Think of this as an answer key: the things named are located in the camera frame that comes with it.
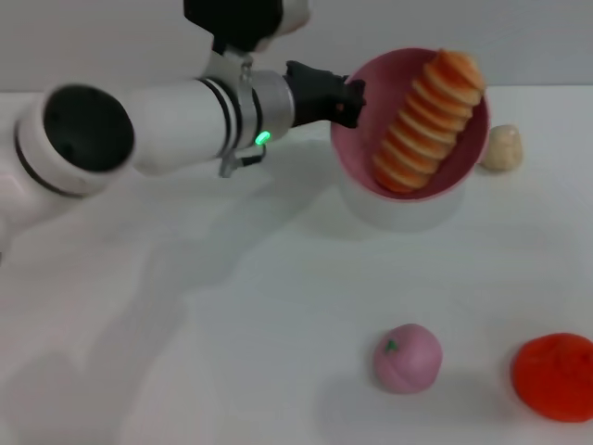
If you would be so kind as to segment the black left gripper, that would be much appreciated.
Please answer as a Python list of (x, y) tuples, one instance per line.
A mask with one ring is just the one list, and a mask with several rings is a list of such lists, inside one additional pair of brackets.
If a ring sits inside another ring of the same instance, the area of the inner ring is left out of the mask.
[(358, 127), (366, 106), (363, 80), (347, 81), (346, 76), (294, 60), (286, 62), (284, 80), (293, 97), (294, 126), (330, 121), (345, 128)]

